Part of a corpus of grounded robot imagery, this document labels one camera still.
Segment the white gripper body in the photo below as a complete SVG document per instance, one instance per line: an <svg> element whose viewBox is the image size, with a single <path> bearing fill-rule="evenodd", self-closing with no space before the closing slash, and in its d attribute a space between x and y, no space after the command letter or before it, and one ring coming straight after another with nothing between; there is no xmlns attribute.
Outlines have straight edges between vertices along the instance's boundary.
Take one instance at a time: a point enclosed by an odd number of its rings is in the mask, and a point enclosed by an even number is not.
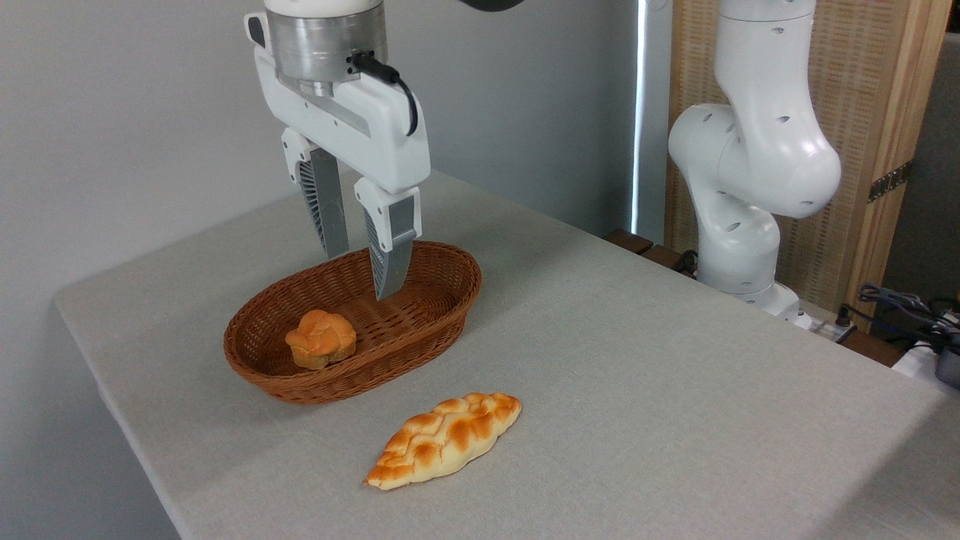
<svg viewBox="0 0 960 540"><path fill-rule="evenodd" d="M414 96L353 62L387 61L383 11L254 11L244 28L268 109L284 125L389 194L430 175L425 121L410 130Z"/></svg>

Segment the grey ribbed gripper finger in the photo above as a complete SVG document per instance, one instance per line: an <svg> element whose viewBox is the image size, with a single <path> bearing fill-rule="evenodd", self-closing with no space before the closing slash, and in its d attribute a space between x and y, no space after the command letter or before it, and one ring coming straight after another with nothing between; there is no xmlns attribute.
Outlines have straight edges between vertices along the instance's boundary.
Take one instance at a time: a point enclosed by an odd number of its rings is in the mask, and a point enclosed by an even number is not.
<svg viewBox="0 0 960 540"><path fill-rule="evenodd" d="M328 151L297 130L282 133L284 156L290 178L301 188L316 234L329 259L349 252L338 163Z"/></svg>
<svg viewBox="0 0 960 540"><path fill-rule="evenodd" d="M421 191L413 187L391 194L360 178L354 194L364 208L375 296L383 301L404 286L413 242L422 235Z"/></svg>

